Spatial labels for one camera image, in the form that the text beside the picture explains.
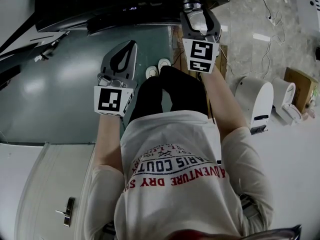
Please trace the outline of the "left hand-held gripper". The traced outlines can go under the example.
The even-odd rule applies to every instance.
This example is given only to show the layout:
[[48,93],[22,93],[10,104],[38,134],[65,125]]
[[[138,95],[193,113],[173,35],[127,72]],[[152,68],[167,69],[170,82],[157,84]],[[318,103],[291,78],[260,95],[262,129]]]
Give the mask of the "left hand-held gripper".
[[124,117],[134,97],[138,45],[135,41],[118,44],[103,58],[94,87],[94,111],[101,115]]

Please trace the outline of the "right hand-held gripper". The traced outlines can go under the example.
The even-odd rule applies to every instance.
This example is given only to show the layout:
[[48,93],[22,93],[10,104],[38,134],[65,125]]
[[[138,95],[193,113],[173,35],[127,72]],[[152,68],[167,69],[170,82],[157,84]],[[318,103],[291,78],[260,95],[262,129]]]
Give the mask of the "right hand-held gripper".
[[217,52],[220,46],[221,25],[214,13],[202,6],[207,31],[193,29],[186,12],[180,13],[183,31],[182,44],[189,71],[210,74],[214,69]]

